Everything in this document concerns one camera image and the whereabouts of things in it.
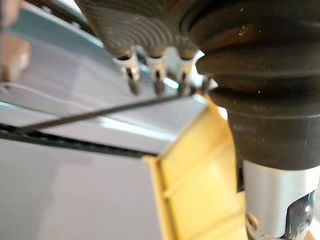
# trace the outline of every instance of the black cable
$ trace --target black cable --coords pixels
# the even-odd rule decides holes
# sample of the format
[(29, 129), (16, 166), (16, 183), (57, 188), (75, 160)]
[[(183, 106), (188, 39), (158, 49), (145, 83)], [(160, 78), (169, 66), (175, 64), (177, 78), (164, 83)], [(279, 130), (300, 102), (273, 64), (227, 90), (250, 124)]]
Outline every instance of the black cable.
[(145, 155), (156, 156), (155, 152), (145, 152), (124, 147), (104, 145), (94, 142), (82, 141), (73, 138), (46, 134), (39, 131), (30, 133), (16, 133), (17, 127), (0, 123), (0, 139), (43, 145), (48, 147), (73, 149), (78, 151), (109, 154), (141, 159)]
[(141, 101), (141, 102), (135, 102), (127, 105), (122, 105), (122, 106), (116, 106), (114, 108), (107, 108), (107, 109), (102, 109), (98, 111), (92, 111), (88, 113), (82, 113), (82, 114), (77, 114), (77, 115), (72, 115), (72, 116), (67, 116), (67, 117), (62, 117), (59, 119), (55, 120), (49, 120), (49, 121), (44, 121), (36, 124), (30, 124), (22, 127), (17, 127), (14, 132), (15, 133), (29, 133), (33, 131), (37, 131), (40, 129), (47, 129), (51, 127), (56, 127), (59, 125), (64, 125), (64, 124), (69, 124), (77, 121), (83, 121), (83, 120), (88, 120), (92, 119), (95, 117), (99, 116), (105, 116), (108, 114), (114, 114), (114, 113), (119, 113), (122, 111), (127, 111), (127, 110), (133, 110), (137, 108), (142, 108), (142, 107), (147, 107), (147, 106), (153, 106), (156, 104), (161, 104), (161, 103), (166, 103), (170, 102), (173, 100), (181, 99), (183, 97), (187, 96), (167, 96), (167, 97), (162, 97), (162, 98), (156, 98), (148, 101)]

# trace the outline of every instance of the blurry object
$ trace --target blurry object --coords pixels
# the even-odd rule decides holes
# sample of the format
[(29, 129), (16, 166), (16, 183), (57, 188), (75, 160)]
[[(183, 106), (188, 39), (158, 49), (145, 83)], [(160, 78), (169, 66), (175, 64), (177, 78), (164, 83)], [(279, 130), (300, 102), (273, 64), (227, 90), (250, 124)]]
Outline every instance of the blurry object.
[(314, 238), (312, 233), (308, 231), (304, 237), (304, 240), (316, 240), (316, 239)]
[(15, 82), (29, 65), (31, 44), (9, 33), (4, 33), (1, 38), (1, 81)]
[(126, 55), (119, 58), (113, 58), (113, 61), (118, 65), (122, 76), (127, 80), (130, 91), (134, 95), (140, 93), (140, 72), (138, 59), (134, 48), (127, 51)]
[(18, 18), (20, 0), (2, 0), (1, 1), (1, 27), (7, 28)]

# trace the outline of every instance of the metal pin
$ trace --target metal pin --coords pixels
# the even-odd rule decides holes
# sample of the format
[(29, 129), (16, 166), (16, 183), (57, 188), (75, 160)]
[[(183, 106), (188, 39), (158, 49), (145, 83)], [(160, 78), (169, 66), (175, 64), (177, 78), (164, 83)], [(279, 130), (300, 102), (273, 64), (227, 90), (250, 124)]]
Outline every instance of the metal pin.
[(185, 89), (190, 85), (189, 75), (192, 69), (193, 59), (184, 60), (180, 59), (177, 71), (177, 82), (179, 83), (178, 95), (183, 95)]
[(123, 78), (127, 80), (130, 91), (134, 95), (140, 93), (140, 72), (136, 52), (132, 51), (129, 58), (113, 58), (120, 68)]
[(162, 96), (165, 91), (164, 79), (167, 76), (167, 67), (165, 57), (146, 59), (148, 66), (152, 72), (152, 79), (154, 84), (154, 92), (157, 96)]

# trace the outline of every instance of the white panel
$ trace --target white panel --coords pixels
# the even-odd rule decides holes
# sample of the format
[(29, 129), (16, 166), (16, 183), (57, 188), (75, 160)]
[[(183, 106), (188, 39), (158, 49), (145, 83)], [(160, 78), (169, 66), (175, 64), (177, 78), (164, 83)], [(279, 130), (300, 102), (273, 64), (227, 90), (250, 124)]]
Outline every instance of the white panel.
[(160, 240), (147, 163), (0, 140), (1, 240)]

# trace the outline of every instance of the thin metal rod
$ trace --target thin metal rod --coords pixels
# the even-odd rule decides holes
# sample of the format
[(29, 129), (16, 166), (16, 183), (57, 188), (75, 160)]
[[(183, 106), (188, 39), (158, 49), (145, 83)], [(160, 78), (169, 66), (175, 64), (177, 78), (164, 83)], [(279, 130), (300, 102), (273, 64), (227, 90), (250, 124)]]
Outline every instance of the thin metal rod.
[(26, 126), (21, 126), (18, 127), (14, 132), (15, 133), (29, 133), (33, 131), (37, 131), (40, 129), (47, 129), (51, 127), (56, 127), (64, 124), (69, 124), (77, 121), (83, 121), (83, 120), (88, 120), (92, 119), (95, 117), (99, 116), (105, 116), (108, 114), (114, 114), (114, 113), (119, 113), (122, 111), (126, 110), (133, 110), (137, 108), (142, 108), (142, 107), (147, 107), (147, 106), (153, 106), (156, 104), (162, 104), (166, 102), (170, 102), (176, 99), (181, 99), (183, 97), (188, 97), (188, 96), (167, 96), (167, 97), (162, 97), (162, 98), (156, 98), (148, 101), (141, 101), (141, 102), (136, 102), (136, 103), (131, 103), (127, 105), (122, 105), (122, 106), (117, 106), (114, 108), (107, 108), (107, 109), (102, 109), (98, 111), (92, 111), (92, 112), (87, 112), (87, 113), (82, 113), (82, 114), (77, 114), (77, 115), (71, 115), (71, 116), (66, 116), (62, 117), (59, 119), (55, 120), (49, 120), (49, 121), (44, 121), (36, 124), (30, 124)]

